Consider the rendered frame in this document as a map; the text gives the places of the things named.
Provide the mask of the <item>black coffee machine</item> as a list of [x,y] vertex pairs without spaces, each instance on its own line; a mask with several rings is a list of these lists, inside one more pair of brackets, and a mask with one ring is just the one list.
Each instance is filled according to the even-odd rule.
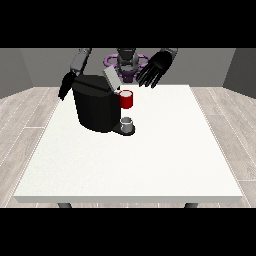
[[135,133],[134,125],[123,131],[119,96],[104,76],[81,74],[74,79],[72,91],[82,126],[94,132],[116,132],[123,136]]

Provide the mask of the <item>pale grey machine lid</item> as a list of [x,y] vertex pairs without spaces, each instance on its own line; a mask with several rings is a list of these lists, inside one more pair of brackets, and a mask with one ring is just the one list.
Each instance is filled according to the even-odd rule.
[[103,70],[103,75],[107,79],[109,86],[116,91],[121,86],[121,81],[113,66],[109,66]]

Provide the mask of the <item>red pod holder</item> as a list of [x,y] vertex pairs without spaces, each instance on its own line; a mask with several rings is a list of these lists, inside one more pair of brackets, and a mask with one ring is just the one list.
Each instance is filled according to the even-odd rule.
[[122,90],[119,92],[120,107],[129,109],[133,106],[133,92],[130,90]]

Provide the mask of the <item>small grey cup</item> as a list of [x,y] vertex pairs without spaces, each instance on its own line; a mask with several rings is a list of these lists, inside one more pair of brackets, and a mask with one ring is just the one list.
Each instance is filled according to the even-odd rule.
[[123,117],[120,120],[121,131],[124,133],[129,133],[133,129],[133,121],[130,117]]

